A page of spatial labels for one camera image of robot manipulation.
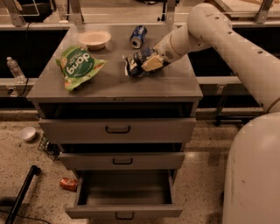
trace green chip bag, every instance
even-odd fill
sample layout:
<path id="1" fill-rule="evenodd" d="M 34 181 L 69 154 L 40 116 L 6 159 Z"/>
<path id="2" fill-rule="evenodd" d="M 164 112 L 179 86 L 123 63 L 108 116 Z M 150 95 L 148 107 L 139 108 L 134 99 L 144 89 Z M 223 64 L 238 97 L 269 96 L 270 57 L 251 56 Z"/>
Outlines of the green chip bag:
<path id="1" fill-rule="evenodd" d="M 95 59 L 90 53 L 80 46 L 70 46 L 56 59 L 65 79 L 65 88 L 72 91 L 81 83 L 90 80 L 107 61 Z"/>

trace gray cabinet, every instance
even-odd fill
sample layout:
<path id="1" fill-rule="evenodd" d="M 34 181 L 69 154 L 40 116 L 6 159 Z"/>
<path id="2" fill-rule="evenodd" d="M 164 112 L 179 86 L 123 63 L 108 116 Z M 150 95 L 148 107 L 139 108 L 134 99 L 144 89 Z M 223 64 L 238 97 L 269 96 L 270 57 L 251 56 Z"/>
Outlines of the gray cabinet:
<path id="1" fill-rule="evenodd" d="M 64 49 L 79 29 L 70 28 Z M 91 29 L 111 33 L 107 48 L 91 52 L 109 64 L 68 92 L 50 60 L 27 96 L 50 143 L 59 146 L 61 162 L 79 179 L 76 200 L 65 210 L 72 218 L 180 216 L 174 182 L 202 98 L 190 61 L 185 56 L 151 76 L 130 78 L 122 55 L 134 51 L 129 42 L 134 26 L 85 25 L 83 31 Z M 147 29 L 146 44 L 154 46 L 176 27 Z"/>

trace terrazzo floor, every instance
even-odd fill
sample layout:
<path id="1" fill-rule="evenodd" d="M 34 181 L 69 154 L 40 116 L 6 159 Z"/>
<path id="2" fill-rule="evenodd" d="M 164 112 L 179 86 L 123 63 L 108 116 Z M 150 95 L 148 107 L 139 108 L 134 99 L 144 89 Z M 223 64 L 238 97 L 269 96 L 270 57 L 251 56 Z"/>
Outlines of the terrazzo floor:
<path id="1" fill-rule="evenodd" d="M 32 141 L 23 142 L 18 132 L 27 126 L 35 127 L 37 135 Z M 15 224 L 219 224 L 228 150 L 241 126 L 238 122 L 224 122 L 216 127 L 214 121 L 197 121 L 175 182 L 176 204 L 184 208 L 178 218 L 72 220 L 64 206 L 74 204 L 75 192 L 63 190 L 60 180 L 74 175 L 60 161 L 53 161 L 39 150 L 43 132 L 37 113 L 0 110 L 0 197 L 16 197 L 31 166 L 36 165 L 41 174 L 33 178 L 18 214 L 48 222 L 17 217 Z M 0 207 L 1 211 L 9 209 Z M 0 212 L 0 223 L 5 223 L 7 216 Z"/>

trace plastic bottle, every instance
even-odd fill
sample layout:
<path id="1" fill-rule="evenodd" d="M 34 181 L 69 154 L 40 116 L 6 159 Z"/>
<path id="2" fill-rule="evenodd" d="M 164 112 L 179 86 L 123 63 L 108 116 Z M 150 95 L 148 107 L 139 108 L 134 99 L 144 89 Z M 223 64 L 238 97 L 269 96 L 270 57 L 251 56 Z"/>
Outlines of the plastic bottle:
<path id="1" fill-rule="evenodd" d="M 26 83 L 25 75 L 16 60 L 14 60 L 11 57 L 8 57 L 7 66 L 10 69 L 10 72 L 12 73 L 12 75 L 15 77 L 16 83 L 18 83 L 18 84 Z"/>

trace red object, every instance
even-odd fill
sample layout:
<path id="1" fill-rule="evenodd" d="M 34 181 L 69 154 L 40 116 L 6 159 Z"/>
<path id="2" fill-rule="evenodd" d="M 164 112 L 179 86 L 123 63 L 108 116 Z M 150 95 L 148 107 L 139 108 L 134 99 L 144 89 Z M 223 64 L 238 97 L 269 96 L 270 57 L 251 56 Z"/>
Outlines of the red object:
<path id="1" fill-rule="evenodd" d="M 76 192 L 77 191 L 78 180 L 73 179 L 73 178 L 63 178 L 59 182 L 59 185 L 65 190 Z"/>

